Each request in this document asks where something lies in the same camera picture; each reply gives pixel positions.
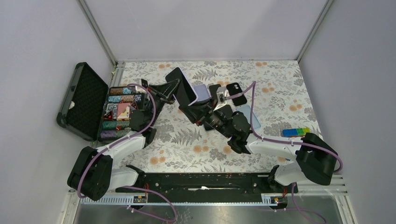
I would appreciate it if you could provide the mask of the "lilac phone case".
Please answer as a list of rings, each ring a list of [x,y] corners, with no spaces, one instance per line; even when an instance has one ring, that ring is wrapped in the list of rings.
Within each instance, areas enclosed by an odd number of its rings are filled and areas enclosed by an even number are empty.
[[[211,98],[211,95],[205,84],[195,85],[193,88],[197,94],[197,102],[205,101]]]

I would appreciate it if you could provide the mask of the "black phone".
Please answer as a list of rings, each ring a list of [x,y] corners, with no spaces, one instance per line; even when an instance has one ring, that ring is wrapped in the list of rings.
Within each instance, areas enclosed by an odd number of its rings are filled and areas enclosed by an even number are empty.
[[[212,99],[218,100],[217,90],[219,87],[221,87],[220,84],[214,84],[214,85],[209,86],[209,93],[210,93]]]

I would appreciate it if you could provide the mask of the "light blue phone case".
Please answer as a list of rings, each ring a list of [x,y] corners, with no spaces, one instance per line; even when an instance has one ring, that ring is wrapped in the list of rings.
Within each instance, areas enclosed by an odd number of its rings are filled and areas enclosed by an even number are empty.
[[[260,124],[258,118],[256,117],[255,113],[252,112],[252,109],[249,105],[243,105],[243,106],[237,107],[237,111],[244,114],[244,116],[247,118],[249,124],[251,124],[251,121],[253,122],[252,124],[253,124],[253,128],[255,130],[258,130],[259,128],[261,128],[261,124]]]

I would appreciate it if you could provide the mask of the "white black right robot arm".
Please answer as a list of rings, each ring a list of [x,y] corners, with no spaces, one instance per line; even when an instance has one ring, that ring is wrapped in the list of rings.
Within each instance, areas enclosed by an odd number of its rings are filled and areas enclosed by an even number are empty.
[[[291,164],[274,166],[268,179],[269,189],[280,192],[286,186],[309,180],[328,186],[335,166],[340,163],[338,154],[314,133],[301,138],[259,136],[246,116],[236,111],[231,117],[215,109],[216,101],[209,99],[179,109],[188,120],[201,126],[207,124],[228,138],[228,145],[238,154],[268,154],[292,161]]]

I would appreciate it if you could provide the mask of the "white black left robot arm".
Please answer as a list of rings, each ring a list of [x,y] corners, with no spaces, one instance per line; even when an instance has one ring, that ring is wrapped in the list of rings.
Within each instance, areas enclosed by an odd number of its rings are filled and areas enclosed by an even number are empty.
[[[77,191],[80,198],[88,197],[97,201],[108,190],[129,187],[138,192],[144,188],[145,180],[133,167],[116,169],[114,166],[135,151],[144,149],[154,140],[156,129],[152,128],[165,104],[174,103],[174,93],[181,80],[175,79],[162,85],[129,84],[129,96],[145,92],[150,98],[146,109],[138,110],[127,105],[128,126],[117,130],[121,136],[98,148],[83,148],[68,177],[67,185]]]

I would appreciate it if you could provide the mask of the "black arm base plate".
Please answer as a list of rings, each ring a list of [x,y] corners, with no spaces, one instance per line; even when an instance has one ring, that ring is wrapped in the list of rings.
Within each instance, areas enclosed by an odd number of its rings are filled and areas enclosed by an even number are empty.
[[[260,203],[262,194],[297,193],[298,188],[268,181],[268,173],[144,173],[135,188],[148,188],[148,202],[162,203]]]

